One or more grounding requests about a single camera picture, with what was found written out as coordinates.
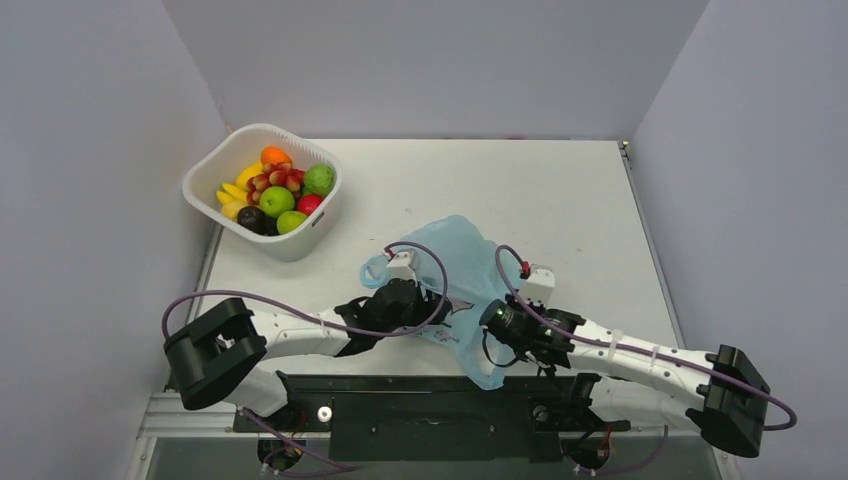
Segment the light blue plastic bag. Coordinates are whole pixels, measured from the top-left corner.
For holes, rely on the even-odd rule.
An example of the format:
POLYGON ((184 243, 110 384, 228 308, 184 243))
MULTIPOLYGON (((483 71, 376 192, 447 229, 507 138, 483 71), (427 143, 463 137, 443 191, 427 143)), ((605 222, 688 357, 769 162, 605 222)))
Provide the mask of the light blue plastic bag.
POLYGON ((420 247, 433 251, 446 268, 448 299, 453 313, 440 324, 432 323, 415 335, 440 345, 454 354, 462 372, 485 391, 503 386, 506 364, 515 359, 513 351, 484 336, 480 318, 494 300, 508 294, 495 264, 496 244, 483 237, 478 228, 461 215, 431 222, 401 238, 415 245, 415 272, 427 289, 442 291, 439 267, 420 247))

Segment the dark purple fake plum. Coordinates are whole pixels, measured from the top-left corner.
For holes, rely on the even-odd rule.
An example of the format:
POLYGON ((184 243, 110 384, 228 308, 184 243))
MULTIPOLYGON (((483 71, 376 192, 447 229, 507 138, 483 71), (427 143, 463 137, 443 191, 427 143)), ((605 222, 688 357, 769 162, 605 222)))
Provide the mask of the dark purple fake plum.
POLYGON ((241 208, 236 215, 236 222, 255 234, 264 235, 266 232, 266 215, 256 206, 241 208))

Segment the red fake fruit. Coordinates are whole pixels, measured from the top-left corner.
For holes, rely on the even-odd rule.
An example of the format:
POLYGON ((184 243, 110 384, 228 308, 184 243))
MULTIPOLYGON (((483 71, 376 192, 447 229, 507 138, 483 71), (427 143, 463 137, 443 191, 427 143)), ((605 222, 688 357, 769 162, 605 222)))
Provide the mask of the red fake fruit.
POLYGON ((291 163, 263 164, 262 171, 250 177, 247 182, 247 203, 259 205, 261 194, 270 187, 283 187, 295 200, 303 195, 305 171, 294 168, 291 163))

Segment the orange fake orange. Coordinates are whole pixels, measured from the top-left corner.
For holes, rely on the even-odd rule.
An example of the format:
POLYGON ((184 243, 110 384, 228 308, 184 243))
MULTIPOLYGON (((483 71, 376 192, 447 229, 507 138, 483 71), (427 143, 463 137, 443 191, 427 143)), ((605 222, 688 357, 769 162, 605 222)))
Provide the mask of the orange fake orange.
POLYGON ((277 146, 267 146, 260 154, 260 162, 263 165, 277 165, 281 163, 291 163, 290 156, 277 146))

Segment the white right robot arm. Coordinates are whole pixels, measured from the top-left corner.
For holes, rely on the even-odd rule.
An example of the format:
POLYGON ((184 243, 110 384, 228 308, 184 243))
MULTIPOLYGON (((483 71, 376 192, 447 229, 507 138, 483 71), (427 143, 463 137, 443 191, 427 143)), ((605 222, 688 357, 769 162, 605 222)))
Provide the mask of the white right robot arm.
POLYGON ((599 418, 643 419, 696 431, 735 456, 760 454, 771 390, 741 349, 662 346, 575 313, 548 309, 538 315, 502 300, 485 308, 479 324, 523 361, 601 376, 599 386, 570 393, 563 402, 566 418, 578 427, 599 418))

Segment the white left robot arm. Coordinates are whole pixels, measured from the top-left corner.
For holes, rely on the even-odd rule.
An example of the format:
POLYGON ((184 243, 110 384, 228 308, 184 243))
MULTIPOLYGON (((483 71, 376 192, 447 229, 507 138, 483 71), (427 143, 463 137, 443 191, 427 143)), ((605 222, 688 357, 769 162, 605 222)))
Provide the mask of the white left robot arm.
POLYGON ((263 369, 261 361, 359 355, 383 339, 439 325, 451 313, 445 295, 403 279, 317 314, 284 304, 275 313, 254 312, 244 302, 247 293, 219 294, 221 302, 165 336, 174 387, 189 411, 230 403, 251 410, 275 430, 295 423, 299 405, 285 375, 263 369))

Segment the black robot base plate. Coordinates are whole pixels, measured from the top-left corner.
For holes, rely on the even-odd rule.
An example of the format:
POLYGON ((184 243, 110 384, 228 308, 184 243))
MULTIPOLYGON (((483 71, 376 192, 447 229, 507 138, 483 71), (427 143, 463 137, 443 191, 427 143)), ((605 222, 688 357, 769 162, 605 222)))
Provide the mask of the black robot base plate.
POLYGON ((595 444, 630 430, 589 408, 595 374, 553 379, 518 376, 484 391, 459 376, 327 376, 288 378, 292 398, 265 418, 303 440, 326 440, 339 462, 555 462, 562 446, 595 444))

